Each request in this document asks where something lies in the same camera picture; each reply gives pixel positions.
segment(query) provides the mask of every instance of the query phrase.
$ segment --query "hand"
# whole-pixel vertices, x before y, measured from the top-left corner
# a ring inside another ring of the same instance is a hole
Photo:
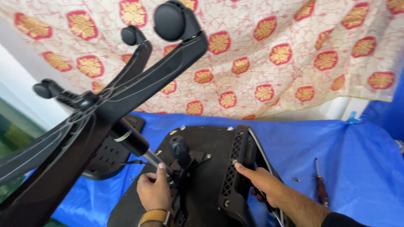
[[[278,207],[274,201],[273,195],[275,190],[282,190],[282,182],[262,167],[258,167],[255,171],[244,167],[240,163],[234,164],[234,167],[240,174],[250,179],[256,188],[266,194],[267,201],[272,207]],[[264,202],[261,195],[257,194],[255,189],[251,190],[251,194],[256,196],[258,201]]]
[[[139,177],[137,193],[146,211],[159,209],[172,212],[171,192],[164,163],[159,163],[157,174],[150,172]]]

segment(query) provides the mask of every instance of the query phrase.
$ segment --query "wristwatch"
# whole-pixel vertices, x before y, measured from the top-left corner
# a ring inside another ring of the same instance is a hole
[[[170,227],[172,215],[169,211],[165,210],[149,210],[142,215],[142,218],[139,221],[138,227],[141,227],[142,224],[148,221],[159,221],[163,224],[163,226]]]

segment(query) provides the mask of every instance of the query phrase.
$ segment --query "brown leather watch strap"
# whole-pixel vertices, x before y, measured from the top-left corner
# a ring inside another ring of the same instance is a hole
[[[143,214],[142,220],[139,225],[142,225],[146,221],[161,221],[164,223],[169,213],[165,210],[150,210]]]

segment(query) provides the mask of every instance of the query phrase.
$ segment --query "patterned fabric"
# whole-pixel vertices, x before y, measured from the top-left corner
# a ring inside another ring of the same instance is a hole
[[[147,67],[171,52],[153,30],[164,0],[3,0],[0,15],[80,91],[99,92],[135,48],[151,41]],[[209,39],[208,52],[139,107],[253,120],[338,96],[391,100],[404,62],[404,0],[181,0]]]

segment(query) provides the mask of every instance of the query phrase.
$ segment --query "sleeve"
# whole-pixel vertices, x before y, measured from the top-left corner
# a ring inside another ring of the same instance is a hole
[[[354,219],[343,214],[332,212],[324,219],[321,227],[366,227]]]

